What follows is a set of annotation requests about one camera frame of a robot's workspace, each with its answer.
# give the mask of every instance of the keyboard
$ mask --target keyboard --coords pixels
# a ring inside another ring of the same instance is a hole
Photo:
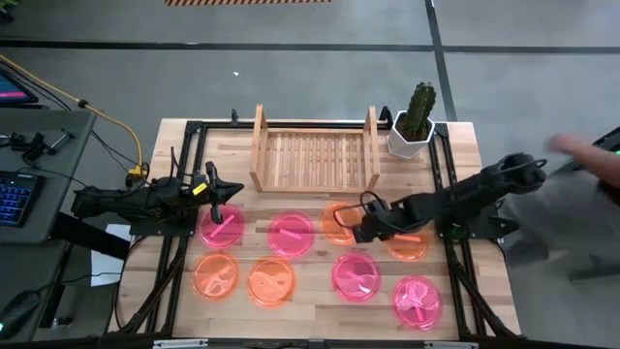
[[[0,171],[0,226],[23,226],[43,179],[40,175]]]

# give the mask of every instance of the wooden workbench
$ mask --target wooden workbench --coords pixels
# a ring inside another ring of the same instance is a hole
[[[153,159],[151,177],[167,176],[170,170],[170,149],[176,155],[181,149],[186,119],[163,119]],[[481,169],[474,125],[468,122],[449,123],[451,147],[458,179],[476,174]],[[196,139],[192,144],[188,167],[194,163]],[[376,192],[388,201],[418,192],[434,191],[431,164],[427,150],[411,161],[391,157],[387,150],[387,132],[379,133],[381,176]],[[213,161],[219,176],[226,181],[242,182],[245,189],[234,196],[231,204],[241,206],[246,222],[241,243],[231,252],[240,263],[240,282],[233,294],[221,302],[207,302],[194,295],[191,275],[197,260],[209,251],[199,239],[191,238],[179,295],[174,336],[184,337],[253,337],[253,338],[331,338],[331,339],[457,339],[457,328],[450,294],[448,267],[443,244],[435,238],[432,224],[426,227],[432,242],[424,258],[418,262],[394,259],[380,242],[356,246],[338,246],[326,240],[319,230],[323,207],[337,199],[358,200],[345,194],[281,194],[258,193],[249,176],[252,130],[209,130],[203,162]],[[440,163],[445,171],[441,143]],[[444,183],[449,183],[444,174]],[[297,288],[291,302],[279,308],[261,308],[248,297],[247,272],[257,258],[271,255],[266,230],[270,219],[283,209],[298,209],[316,222],[317,238],[308,254],[293,260]],[[119,313],[124,321],[142,304],[155,279],[161,249],[161,238],[147,238],[133,252],[122,279]],[[512,302],[512,292],[502,253],[491,242],[472,240],[476,274],[482,295],[509,329],[519,332]],[[379,294],[367,303],[342,301],[331,290],[330,271],[333,262],[352,248],[361,248],[378,262],[383,280]],[[401,325],[391,307],[391,293],[404,275],[424,275],[441,290],[444,315],[429,331],[418,331]],[[463,300],[470,329],[474,328],[471,301],[463,290]],[[168,293],[164,294],[166,305]],[[165,307],[160,309],[158,328],[163,322]]]

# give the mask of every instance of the gray desk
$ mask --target gray desk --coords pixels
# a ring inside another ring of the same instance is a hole
[[[0,133],[18,132],[32,137],[36,131],[46,137],[50,144],[65,128],[76,138],[54,156],[43,155],[36,164],[43,169],[72,176],[88,140],[95,117],[85,111],[34,111],[0,109]],[[16,171],[25,167],[21,153],[9,148],[0,148],[0,169]],[[68,243],[62,240],[47,240],[56,215],[69,188],[70,180],[57,174],[37,173],[46,177],[40,196],[32,207],[23,228],[0,227],[0,307],[24,290],[37,289],[54,282],[66,256]],[[42,299],[49,300],[51,289],[42,292]],[[42,301],[28,323],[13,338],[0,341],[21,342],[32,339],[39,327],[47,301]]]
[[[74,140],[63,144],[56,155],[42,155],[35,162],[44,170],[68,176],[76,172],[94,123],[95,116],[87,111],[0,109],[0,134],[17,132],[30,139],[36,132],[40,132],[46,144],[52,144],[62,136],[61,128],[76,135]],[[21,153],[11,151],[9,147],[0,148],[0,159],[0,170],[3,171],[17,171],[26,167],[21,160]],[[0,243],[42,243],[47,240],[67,194],[71,182],[68,178],[34,170],[28,172],[45,176],[46,182],[22,228],[0,226]]]

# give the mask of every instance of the human hand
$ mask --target human hand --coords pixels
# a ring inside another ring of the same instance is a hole
[[[546,147],[550,151],[561,152],[563,154],[574,154],[583,147],[590,146],[578,135],[570,133],[559,133],[551,136],[547,141]]]

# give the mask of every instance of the yellow cable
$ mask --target yellow cable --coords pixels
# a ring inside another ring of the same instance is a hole
[[[35,75],[33,75],[32,73],[28,72],[26,69],[20,67],[17,63],[15,63],[14,61],[12,61],[11,59],[7,58],[4,56],[4,54],[0,54],[0,59],[4,60],[5,62],[9,63],[12,67],[20,70],[22,73],[24,73],[25,75],[27,75],[28,77],[30,77],[31,79],[33,79],[34,81],[60,93],[61,95],[73,100],[76,103],[79,103],[80,99],[70,95],[69,93],[61,90],[60,88],[57,88],[55,86],[50,85],[49,83],[37,78]],[[96,113],[97,115],[99,115],[100,117],[106,119],[107,121],[113,122],[121,127],[124,127],[127,131],[129,131],[129,133],[132,135],[132,137],[134,137],[134,141],[136,141],[136,147],[138,148],[138,163],[141,165],[142,164],[142,148],[140,147],[140,140],[138,139],[138,136],[136,135],[136,132],[134,132],[134,130],[132,130],[131,127],[127,126],[126,124],[124,124],[121,121],[116,120],[115,118],[106,115],[105,113],[98,111],[88,105],[86,105],[86,108],[94,113]],[[130,174],[135,174],[138,176],[140,175],[140,166],[137,166],[135,169],[130,170]]]

